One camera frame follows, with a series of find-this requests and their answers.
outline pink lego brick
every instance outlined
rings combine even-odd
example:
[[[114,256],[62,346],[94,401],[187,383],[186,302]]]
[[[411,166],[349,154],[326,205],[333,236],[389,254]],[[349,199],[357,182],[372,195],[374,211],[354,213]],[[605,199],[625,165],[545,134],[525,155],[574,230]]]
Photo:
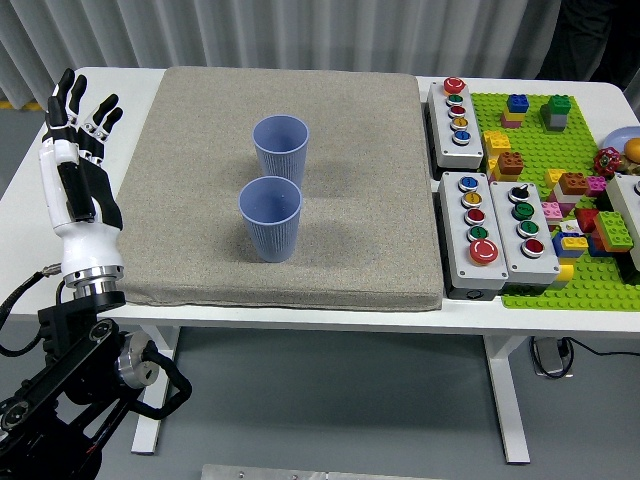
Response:
[[[500,115],[500,123],[502,124],[502,128],[520,128],[520,126],[522,126],[522,122],[510,122],[504,118],[504,113]]]
[[[569,215],[569,213],[571,213],[571,210],[573,210],[573,207],[576,206],[575,203],[558,203],[558,205],[560,206],[560,211],[562,212],[563,217]]]
[[[542,210],[549,226],[555,227],[562,221],[562,211],[557,202],[542,202]]]
[[[604,177],[587,177],[589,189],[585,195],[587,197],[598,197],[607,188],[607,179]]]

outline blue button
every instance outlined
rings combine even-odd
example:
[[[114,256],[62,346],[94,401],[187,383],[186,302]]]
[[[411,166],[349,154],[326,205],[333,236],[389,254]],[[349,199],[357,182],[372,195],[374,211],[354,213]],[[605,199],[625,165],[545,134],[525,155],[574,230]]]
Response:
[[[452,140],[453,140],[453,143],[455,143],[456,145],[464,146],[469,144],[470,138],[471,138],[471,135],[469,134],[469,132],[465,130],[458,130],[456,133],[453,134]]]
[[[478,181],[473,177],[462,177],[458,187],[463,192],[475,192],[478,189]]]

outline lego baseplate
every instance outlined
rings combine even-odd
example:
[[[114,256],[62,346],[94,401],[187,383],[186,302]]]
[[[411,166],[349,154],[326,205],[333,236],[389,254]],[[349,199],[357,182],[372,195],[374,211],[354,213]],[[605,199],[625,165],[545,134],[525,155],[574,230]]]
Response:
[[[548,95],[527,95],[529,110],[522,126],[516,129],[503,128],[500,123],[508,94],[474,93],[471,96],[480,132],[499,130],[508,135],[511,151],[520,152],[524,159],[524,171],[518,180],[535,183],[543,200],[550,193],[544,180],[547,169],[562,168],[593,175],[593,157],[598,146],[575,98],[570,97],[567,128],[561,134],[548,134],[544,132],[539,113],[540,107],[548,102]],[[582,197],[576,206],[596,208],[589,197]],[[573,213],[565,220],[572,218]],[[540,296],[503,295],[502,303],[507,308],[639,311],[640,287],[625,285],[620,280],[613,258],[591,258],[584,253],[575,266],[573,279],[564,288],[548,289]]]

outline blue lego brick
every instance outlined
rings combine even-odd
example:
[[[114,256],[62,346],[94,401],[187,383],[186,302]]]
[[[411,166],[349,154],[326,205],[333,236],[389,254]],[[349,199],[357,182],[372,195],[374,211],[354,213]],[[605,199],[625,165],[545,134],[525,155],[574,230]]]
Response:
[[[507,107],[511,113],[527,113],[529,100],[526,95],[509,95]]]

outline white table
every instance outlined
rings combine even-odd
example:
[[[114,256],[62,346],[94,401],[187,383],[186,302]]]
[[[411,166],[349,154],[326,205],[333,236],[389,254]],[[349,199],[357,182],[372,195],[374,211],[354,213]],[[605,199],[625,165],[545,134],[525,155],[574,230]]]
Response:
[[[124,117],[116,125],[106,147],[105,170],[114,195],[126,174],[146,115],[153,103],[164,70],[84,68],[89,86],[80,118],[110,93],[117,93]],[[420,98],[426,102],[431,82],[442,78],[419,77]],[[596,142],[612,130],[639,125],[622,92],[608,84],[579,82],[539,82],[533,80],[467,79],[472,92],[573,95]],[[0,299],[4,299],[24,279],[43,266],[61,258],[61,241],[49,223],[40,181],[38,149],[43,130],[34,140],[13,181],[0,201]],[[432,182],[433,189],[437,183]],[[13,320],[35,320],[39,309],[54,302],[60,279],[41,281],[14,307]],[[635,312],[508,310],[500,299],[492,302],[450,301],[442,310],[425,313],[372,313],[279,308],[222,308],[202,306],[148,307],[127,304],[108,312],[121,324],[142,325],[152,334],[163,353],[172,356],[179,327],[248,327],[308,330],[376,331],[434,334],[483,335],[493,391],[508,463],[528,463],[529,454],[520,419],[516,393],[509,367],[509,354],[531,335],[594,335],[602,337],[640,337],[640,316]],[[170,326],[165,341],[157,326]],[[166,383],[158,381],[147,389],[145,401],[162,403]],[[141,419],[133,451],[152,453],[158,424]]]

